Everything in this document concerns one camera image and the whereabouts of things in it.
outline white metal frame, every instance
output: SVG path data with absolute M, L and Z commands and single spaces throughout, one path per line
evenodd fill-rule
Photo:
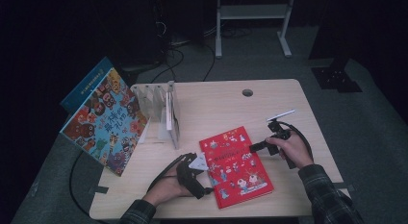
M 291 18 L 293 1 L 288 4 L 279 5 L 233 5 L 221 6 L 221 0 L 217 0 L 217 36 L 216 36 L 216 57 L 222 57 L 221 45 L 221 20 L 223 19 L 284 19 L 282 30 L 277 32 L 279 42 L 285 57 L 290 58 L 292 52 L 286 42 L 286 32 L 289 19 Z

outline device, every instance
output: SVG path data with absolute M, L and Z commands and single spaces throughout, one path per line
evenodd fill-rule
M 269 122 L 268 124 L 268 128 L 274 133 L 274 135 L 270 136 L 270 137 L 277 137 L 277 138 L 281 138 L 281 139 L 288 139 L 289 137 L 291 137 L 291 131 L 294 131 L 295 133 L 297 133 L 300 138 L 303 140 L 303 142 L 306 145 L 306 148 L 308 149 L 309 155 L 310 157 L 313 159 L 313 155 L 312 155 L 312 148 L 310 147 L 309 142 L 307 141 L 306 137 L 304 135 L 302 135 L 302 133 L 300 133 L 300 131 L 298 131 L 293 125 L 287 124 L 285 122 L 282 121 L 278 121 L 277 119 L 285 116 L 287 114 L 290 114 L 294 112 L 294 110 L 291 110 L 289 112 L 284 112 L 281 114 L 278 114 L 274 117 L 268 118 L 267 121 Z M 285 125 L 287 127 L 289 127 L 289 129 L 284 130 L 281 125 Z M 250 152 L 254 153 L 256 151 L 262 150 L 264 148 L 267 148 L 269 151 L 269 154 L 275 155 L 278 154 L 279 152 L 282 153 L 282 155 L 284 155 L 286 162 L 288 163 L 288 167 L 289 169 L 293 169 L 296 168 L 296 165 L 294 164 L 294 162 L 288 158 L 288 156 L 286 156 L 285 151 L 284 150 L 279 150 L 278 147 L 274 144 L 269 144 L 267 143 L 265 140 L 261 141 L 259 143 L 255 143 L 249 146 Z

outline right hand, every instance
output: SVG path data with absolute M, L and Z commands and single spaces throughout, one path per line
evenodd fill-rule
M 286 140 L 276 137 L 267 137 L 265 141 L 270 144 L 275 144 L 284 150 L 286 156 L 290 158 L 299 169 L 306 165 L 313 164 L 313 160 L 309 156 L 305 143 L 295 132 L 291 132 L 291 137 Z

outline table hole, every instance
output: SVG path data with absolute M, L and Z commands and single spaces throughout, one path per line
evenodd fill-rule
M 250 97 L 254 94 L 254 92 L 251 89 L 244 89 L 242 91 L 242 95 L 244 95 L 245 97 Z

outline sleeve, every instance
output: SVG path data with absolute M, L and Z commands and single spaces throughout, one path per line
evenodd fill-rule
M 136 200 L 119 220 L 119 224 L 148 224 L 156 208 L 144 200 Z
M 312 203 L 315 223 L 364 223 L 351 199 L 334 188 L 321 165 L 307 165 L 298 174 Z

